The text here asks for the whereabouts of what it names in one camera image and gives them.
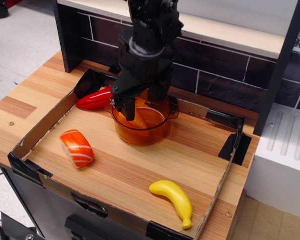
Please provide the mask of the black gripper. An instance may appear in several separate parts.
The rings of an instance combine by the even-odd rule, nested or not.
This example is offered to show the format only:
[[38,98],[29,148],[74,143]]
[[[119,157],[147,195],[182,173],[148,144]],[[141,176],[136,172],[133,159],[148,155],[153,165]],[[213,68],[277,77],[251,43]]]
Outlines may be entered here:
[[127,121],[135,119],[135,98],[148,89],[150,100],[162,102],[170,88],[175,56],[164,46],[158,55],[139,52],[133,42],[131,28],[119,34],[119,65],[121,74],[112,85],[112,103]]

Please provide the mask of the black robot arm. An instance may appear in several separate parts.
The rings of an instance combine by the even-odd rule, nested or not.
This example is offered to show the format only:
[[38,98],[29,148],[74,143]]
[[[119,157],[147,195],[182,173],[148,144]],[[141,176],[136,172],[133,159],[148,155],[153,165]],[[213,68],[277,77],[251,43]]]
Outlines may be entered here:
[[158,102],[171,85],[175,60],[167,47],[181,36],[177,1],[130,0],[132,27],[119,34],[120,76],[111,87],[112,104],[127,121],[135,118],[135,100],[145,90]]

